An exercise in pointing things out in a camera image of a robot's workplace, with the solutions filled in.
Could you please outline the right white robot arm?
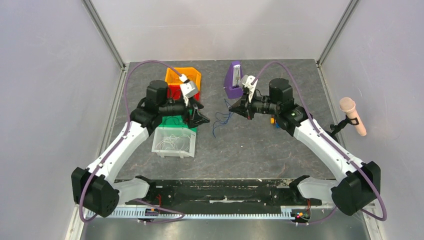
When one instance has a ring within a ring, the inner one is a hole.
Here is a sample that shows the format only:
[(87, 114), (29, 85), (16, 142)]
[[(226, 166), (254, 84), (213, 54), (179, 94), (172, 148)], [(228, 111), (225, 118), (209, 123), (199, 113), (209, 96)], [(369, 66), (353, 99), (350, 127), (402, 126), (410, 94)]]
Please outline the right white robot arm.
[(307, 175), (290, 185), (289, 199), (302, 204), (307, 199), (332, 202), (345, 215), (352, 216), (377, 199), (381, 190), (381, 169), (373, 161), (363, 162), (344, 149), (305, 109), (295, 103), (293, 88), (284, 78), (269, 82), (269, 94), (260, 95), (254, 76), (240, 81), (243, 94), (230, 112), (252, 120), (255, 114), (270, 115), (282, 130), (307, 146), (332, 172), (334, 180)]

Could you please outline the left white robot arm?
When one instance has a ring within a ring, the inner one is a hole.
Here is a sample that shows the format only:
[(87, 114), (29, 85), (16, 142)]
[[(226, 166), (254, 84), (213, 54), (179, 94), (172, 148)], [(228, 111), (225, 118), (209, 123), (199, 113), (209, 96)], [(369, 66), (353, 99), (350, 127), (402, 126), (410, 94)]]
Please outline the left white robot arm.
[(116, 177), (133, 152), (162, 123), (164, 117), (180, 116), (189, 128), (195, 128), (210, 120), (200, 113), (204, 107), (195, 99), (199, 89), (184, 77), (179, 85), (178, 100), (168, 95), (168, 83), (153, 80), (146, 88), (146, 96), (129, 114), (127, 122), (109, 147), (88, 167), (77, 167), (71, 174), (73, 199), (79, 205), (79, 214), (84, 221), (83, 209), (96, 216), (109, 216), (118, 205), (141, 200), (152, 204), (157, 191), (142, 178), (115, 182)]

